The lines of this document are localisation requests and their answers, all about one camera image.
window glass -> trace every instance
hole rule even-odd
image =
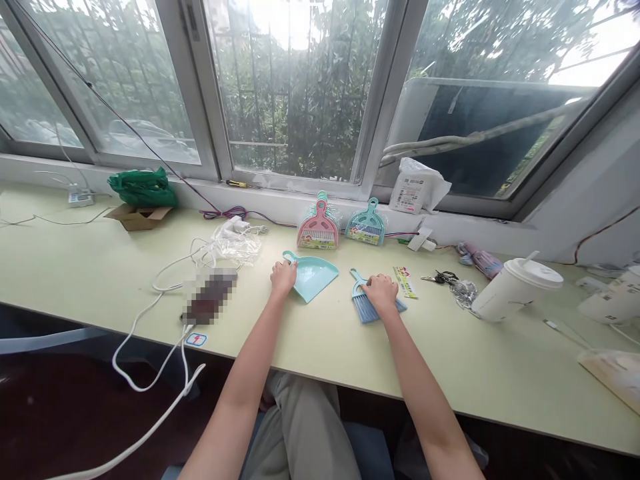
[[[30,0],[33,18],[165,160],[200,164],[153,0]],[[71,70],[106,153],[155,156]]]
[[[475,133],[484,138],[405,156],[452,193],[508,198],[640,39],[637,12],[621,15],[635,3],[430,0],[387,147]],[[394,160],[376,184],[394,185]]]
[[[235,168],[348,181],[386,0],[206,0]]]
[[[59,145],[59,135],[64,146],[82,148],[2,17],[0,125],[17,141]]]

beige pants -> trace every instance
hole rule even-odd
[[[359,480],[334,385],[272,372],[265,414],[241,480]]]

white tissue package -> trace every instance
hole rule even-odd
[[[432,213],[448,194],[451,184],[440,172],[412,158],[400,160],[400,174],[395,182],[389,208],[418,215],[422,208]]]

window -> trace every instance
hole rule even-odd
[[[230,170],[360,182],[366,152],[358,147],[387,1],[205,6]]]
[[[638,82],[639,12],[632,0],[0,1],[0,148],[61,159],[59,135],[96,165],[162,160],[189,178],[381,201],[411,156],[452,182],[439,209],[514,219]]]
[[[638,10],[625,6],[430,0],[387,147],[477,140],[400,147],[376,184],[392,187],[399,158],[410,156],[452,182],[454,195],[512,199],[638,43]]]
[[[0,125],[14,141],[82,147],[2,17]]]
[[[185,102],[153,0],[29,0],[32,17],[97,92],[158,154],[200,164]],[[117,155],[154,154],[68,67],[95,122],[95,146]]]

pink dustpan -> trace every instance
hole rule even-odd
[[[327,218],[327,202],[318,200],[315,215],[306,219],[298,229],[298,247],[334,249],[338,247],[338,228]]]

